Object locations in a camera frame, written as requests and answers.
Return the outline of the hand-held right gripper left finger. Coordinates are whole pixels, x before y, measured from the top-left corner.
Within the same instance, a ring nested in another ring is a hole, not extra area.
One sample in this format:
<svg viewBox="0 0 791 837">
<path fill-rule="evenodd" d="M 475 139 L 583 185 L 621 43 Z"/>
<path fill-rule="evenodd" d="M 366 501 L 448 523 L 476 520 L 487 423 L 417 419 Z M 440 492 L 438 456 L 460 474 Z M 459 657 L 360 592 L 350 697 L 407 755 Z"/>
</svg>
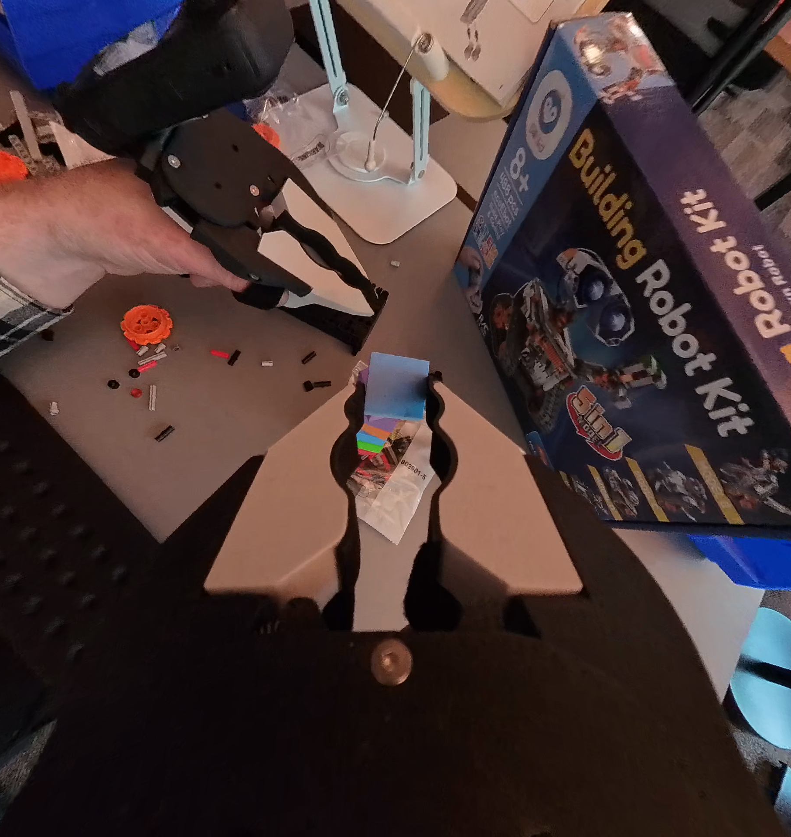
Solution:
<svg viewBox="0 0 791 837">
<path fill-rule="evenodd" d="M 313 601 L 331 629 L 353 628 L 360 539 L 348 478 L 359 464 L 363 388 L 346 384 L 273 444 L 204 581 L 277 609 Z"/>
</svg>

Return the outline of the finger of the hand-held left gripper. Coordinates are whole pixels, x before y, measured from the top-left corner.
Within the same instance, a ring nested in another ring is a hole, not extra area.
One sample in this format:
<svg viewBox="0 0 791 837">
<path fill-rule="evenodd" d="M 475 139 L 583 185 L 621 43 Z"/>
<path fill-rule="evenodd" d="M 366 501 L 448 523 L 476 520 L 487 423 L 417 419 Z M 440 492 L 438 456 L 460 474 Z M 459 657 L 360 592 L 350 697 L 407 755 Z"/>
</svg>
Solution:
<svg viewBox="0 0 791 837">
<path fill-rule="evenodd" d="M 346 285 L 374 288 L 332 215 L 296 182 L 285 182 L 282 187 L 282 230 Z"/>
<path fill-rule="evenodd" d="M 317 264 L 287 232 L 265 233 L 258 250 L 310 287 L 305 295 L 300 290 L 286 289 L 279 308 L 292 310 L 321 306 L 353 316 L 373 315 L 373 308 L 360 289 L 344 283 L 336 271 Z"/>
</svg>

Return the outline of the blue robot kit box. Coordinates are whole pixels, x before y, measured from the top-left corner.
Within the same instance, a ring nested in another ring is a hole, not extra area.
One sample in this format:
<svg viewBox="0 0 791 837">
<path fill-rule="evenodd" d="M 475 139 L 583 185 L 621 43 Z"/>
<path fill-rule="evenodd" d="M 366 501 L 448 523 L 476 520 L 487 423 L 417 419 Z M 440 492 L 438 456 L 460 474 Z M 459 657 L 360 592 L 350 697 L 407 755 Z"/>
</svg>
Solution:
<svg viewBox="0 0 791 837">
<path fill-rule="evenodd" d="M 551 28 L 453 274 L 602 520 L 791 538 L 791 260 L 631 15 Z"/>
</svg>

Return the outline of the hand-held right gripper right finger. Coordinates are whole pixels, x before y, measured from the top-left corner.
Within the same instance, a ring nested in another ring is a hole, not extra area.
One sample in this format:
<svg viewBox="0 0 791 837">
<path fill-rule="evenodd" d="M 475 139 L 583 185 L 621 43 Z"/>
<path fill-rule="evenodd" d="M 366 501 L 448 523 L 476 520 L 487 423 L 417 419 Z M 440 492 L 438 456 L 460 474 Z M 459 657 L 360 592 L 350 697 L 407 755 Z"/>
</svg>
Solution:
<svg viewBox="0 0 791 837">
<path fill-rule="evenodd" d="M 429 464 L 439 479 L 404 614 L 415 631 L 537 631 L 528 603 L 582 580 L 524 451 L 457 396 L 427 382 Z"/>
</svg>

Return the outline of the large clear warning bag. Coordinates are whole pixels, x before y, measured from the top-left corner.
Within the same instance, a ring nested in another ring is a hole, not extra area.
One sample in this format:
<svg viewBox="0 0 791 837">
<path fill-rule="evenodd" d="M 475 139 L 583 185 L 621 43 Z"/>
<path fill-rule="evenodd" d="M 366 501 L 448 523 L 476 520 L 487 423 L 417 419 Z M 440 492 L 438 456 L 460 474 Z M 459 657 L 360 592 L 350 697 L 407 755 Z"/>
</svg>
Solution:
<svg viewBox="0 0 791 837">
<path fill-rule="evenodd" d="M 331 155 L 337 130 L 334 115 L 282 86 L 243 100 L 253 131 L 306 171 Z"/>
</svg>

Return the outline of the person's left hand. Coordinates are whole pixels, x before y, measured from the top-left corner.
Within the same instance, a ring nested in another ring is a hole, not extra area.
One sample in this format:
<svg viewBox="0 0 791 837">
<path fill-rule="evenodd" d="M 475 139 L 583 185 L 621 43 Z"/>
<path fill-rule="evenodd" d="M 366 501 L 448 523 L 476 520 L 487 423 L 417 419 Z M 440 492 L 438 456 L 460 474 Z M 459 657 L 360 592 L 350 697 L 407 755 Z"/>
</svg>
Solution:
<svg viewBox="0 0 791 837">
<path fill-rule="evenodd" d="M 0 275 L 53 309 L 105 276 L 188 275 L 197 287 L 248 287 L 120 160 L 0 186 Z"/>
</svg>

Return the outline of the person's left forearm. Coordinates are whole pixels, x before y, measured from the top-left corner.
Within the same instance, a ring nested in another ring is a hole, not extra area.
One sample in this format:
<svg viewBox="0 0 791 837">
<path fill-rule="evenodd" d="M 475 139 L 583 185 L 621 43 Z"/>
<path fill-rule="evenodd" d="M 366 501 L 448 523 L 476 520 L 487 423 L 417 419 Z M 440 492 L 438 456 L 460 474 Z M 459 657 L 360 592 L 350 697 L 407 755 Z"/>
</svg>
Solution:
<svg viewBox="0 0 791 837">
<path fill-rule="evenodd" d="M 0 358 L 69 316 L 73 306 L 55 309 L 27 296 L 0 274 Z"/>
</svg>

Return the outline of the black table leg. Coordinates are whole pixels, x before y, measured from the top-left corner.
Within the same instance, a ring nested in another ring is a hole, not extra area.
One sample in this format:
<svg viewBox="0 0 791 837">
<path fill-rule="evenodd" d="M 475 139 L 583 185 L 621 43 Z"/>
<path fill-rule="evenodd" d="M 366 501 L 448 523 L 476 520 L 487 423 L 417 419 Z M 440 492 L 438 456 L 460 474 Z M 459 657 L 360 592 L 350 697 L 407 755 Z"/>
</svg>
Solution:
<svg viewBox="0 0 791 837">
<path fill-rule="evenodd" d="M 685 99 L 694 115 L 706 110 L 767 44 L 791 20 L 791 1 L 735 2 L 745 16 L 721 39 L 719 51 L 710 59 Z"/>
</svg>

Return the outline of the black pole with round base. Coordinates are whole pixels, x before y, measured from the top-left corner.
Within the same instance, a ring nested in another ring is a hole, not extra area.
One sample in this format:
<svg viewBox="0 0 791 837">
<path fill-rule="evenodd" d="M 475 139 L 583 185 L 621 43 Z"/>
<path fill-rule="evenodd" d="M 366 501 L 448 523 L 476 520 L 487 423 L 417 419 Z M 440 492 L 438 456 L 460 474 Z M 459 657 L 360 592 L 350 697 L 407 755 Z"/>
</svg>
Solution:
<svg viewBox="0 0 791 837">
<path fill-rule="evenodd" d="M 730 678 L 732 705 L 757 736 L 791 750 L 791 620 L 759 608 Z"/>
</svg>

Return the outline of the white booklet stand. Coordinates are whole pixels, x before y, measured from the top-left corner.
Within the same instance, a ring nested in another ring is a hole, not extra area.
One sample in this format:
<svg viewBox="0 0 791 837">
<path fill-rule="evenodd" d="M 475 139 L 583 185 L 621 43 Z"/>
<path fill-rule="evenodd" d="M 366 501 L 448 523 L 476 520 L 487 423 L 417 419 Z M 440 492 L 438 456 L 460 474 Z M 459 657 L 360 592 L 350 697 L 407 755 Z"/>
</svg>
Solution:
<svg viewBox="0 0 791 837">
<path fill-rule="evenodd" d="M 468 2 L 308 2 L 327 82 L 301 94 L 334 115 L 333 151 L 304 173 L 362 239 L 387 245 L 457 194 L 432 159 L 432 102 L 464 119 L 492 121 L 513 110 L 478 86 L 453 56 Z M 566 2 L 570 17 L 607 2 Z"/>
</svg>

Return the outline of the long blue plastic bin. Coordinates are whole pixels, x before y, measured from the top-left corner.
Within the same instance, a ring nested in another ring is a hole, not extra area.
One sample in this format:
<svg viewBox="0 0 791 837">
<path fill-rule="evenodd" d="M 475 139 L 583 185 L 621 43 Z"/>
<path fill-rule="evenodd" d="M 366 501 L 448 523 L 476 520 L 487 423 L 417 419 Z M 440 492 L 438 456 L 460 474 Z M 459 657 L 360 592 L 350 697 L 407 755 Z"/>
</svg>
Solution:
<svg viewBox="0 0 791 837">
<path fill-rule="evenodd" d="M 171 24 L 177 1 L 1 1 L 0 56 L 38 90 L 73 81 L 103 49 L 150 24 Z"/>
</svg>

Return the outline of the black perforated pad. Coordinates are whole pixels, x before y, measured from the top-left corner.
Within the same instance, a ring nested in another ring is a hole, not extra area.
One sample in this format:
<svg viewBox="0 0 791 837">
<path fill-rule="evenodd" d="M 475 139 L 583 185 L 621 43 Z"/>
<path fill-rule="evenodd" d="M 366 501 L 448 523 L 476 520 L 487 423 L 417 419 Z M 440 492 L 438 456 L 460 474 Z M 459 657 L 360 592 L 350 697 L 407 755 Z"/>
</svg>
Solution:
<svg viewBox="0 0 791 837">
<path fill-rule="evenodd" d="M 170 609 L 160 544 L 0 373 L 0 643 L 38 720 L 87 702 Z"/>
</svg>

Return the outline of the purple foam cube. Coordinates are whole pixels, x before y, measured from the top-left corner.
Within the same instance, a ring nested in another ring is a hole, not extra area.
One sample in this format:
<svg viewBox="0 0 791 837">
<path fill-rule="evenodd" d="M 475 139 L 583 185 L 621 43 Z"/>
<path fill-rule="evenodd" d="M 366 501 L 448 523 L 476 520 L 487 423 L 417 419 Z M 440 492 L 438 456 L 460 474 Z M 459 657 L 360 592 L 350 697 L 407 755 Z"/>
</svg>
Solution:
<svg viewBox="0 0 791 837">
<path fill-rule="evenodd" d="M 369 368 L 359 371 L 358 382 L 365 385 L 365 422 L 393 428 L 401 421 L 421 421 L 425 417 L 425 378 L 418 370 L 390 370 L 369 382 Z"/>
</svg>

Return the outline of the clear plastic parts bag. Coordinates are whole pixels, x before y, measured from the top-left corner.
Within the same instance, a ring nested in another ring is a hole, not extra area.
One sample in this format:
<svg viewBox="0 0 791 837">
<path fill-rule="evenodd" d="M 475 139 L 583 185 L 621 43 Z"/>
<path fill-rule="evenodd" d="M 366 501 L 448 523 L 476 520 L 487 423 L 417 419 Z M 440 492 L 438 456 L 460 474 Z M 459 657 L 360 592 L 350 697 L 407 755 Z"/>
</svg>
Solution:
<svg viewBox="0 0 791 837">
<path fill-rule="evenodd" d="M 359 362 L 351 382 L 362 384 L 357 380 L 358 373 L 368 367 L 369 364 Z M 426 413 L 421 421 L 401 421 L 385 446 L 400 455 L 399 466 L 389 474 L 358 471 L 357 466 L 348 478 L 348 487 L 355 495 L 358 518 L 396 545 L 435 475 L 431 466 L 431 446 L 432 431 L 426 422 Z"/>
</svg>

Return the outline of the white instruction booklet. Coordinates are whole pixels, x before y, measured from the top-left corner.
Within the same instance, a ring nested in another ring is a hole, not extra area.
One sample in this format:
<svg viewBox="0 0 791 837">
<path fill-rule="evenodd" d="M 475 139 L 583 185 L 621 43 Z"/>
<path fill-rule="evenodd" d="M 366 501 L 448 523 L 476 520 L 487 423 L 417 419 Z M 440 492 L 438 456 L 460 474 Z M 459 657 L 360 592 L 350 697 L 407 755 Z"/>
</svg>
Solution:
<svg viewBox="0 0 791 837">
<path fill-rule="evenodd" d="M 459 18 L 462 45 L 453 56 L 492 99 L 505 104 L 527 77 L 551 22 L 566 2 L 468 2 Z"/>
</svg>

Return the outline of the black perforated building plate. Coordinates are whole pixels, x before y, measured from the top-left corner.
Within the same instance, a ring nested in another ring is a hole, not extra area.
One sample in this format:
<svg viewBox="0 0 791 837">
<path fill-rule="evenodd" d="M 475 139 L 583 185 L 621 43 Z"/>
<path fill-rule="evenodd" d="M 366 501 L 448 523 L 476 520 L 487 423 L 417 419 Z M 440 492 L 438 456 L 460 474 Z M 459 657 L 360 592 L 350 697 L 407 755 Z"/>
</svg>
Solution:
<svg viewBox="0 0 791 837">
<path fill-rule="evenodd" d="M 376 286 L 373 297 L 371 303 L 373 315 L 369 317 L 352 315 L 316 304 L 295 308 L 283 306 L 280 310 L 340 341 L 348 347 L 352 355 L 357 355 L 375 328 L 375 324 L 389 299 L 389 292 L 380 286 Z"/>
</svg>

